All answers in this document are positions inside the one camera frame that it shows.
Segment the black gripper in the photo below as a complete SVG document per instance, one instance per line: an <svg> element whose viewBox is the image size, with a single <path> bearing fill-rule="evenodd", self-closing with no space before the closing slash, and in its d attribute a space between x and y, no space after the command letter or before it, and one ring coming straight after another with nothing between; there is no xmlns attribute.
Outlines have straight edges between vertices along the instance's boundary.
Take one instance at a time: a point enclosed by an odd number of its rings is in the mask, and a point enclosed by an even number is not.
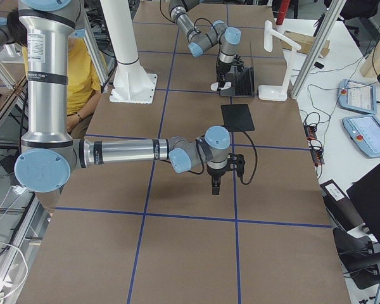
<svg viewBox="0 0 380 304"><path fill-rule="evenodd" d="M230 171L231 168L228 166L225 166L223 168L212 168L210 166L207 166L207 173L212 179L212 194L220 194L221 176Z"/></svg>
<svg viewBox="0 0 380 304"><path fill-rule="evenodd" d="M218 60L216 63L217 90L220 91L223 87L232 86L232 73L229 72L234 62L223 62Z"/></svg>

